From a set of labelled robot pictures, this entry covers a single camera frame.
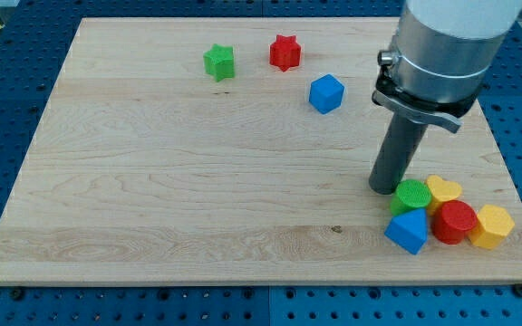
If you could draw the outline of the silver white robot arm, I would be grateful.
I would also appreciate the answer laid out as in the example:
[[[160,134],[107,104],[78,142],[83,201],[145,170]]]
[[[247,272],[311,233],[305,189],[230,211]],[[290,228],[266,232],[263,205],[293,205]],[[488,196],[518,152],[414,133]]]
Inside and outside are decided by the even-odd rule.
[[[374,103],[415,124],[452,133],[522,0],[407,0],[388,49],[379,52]]]

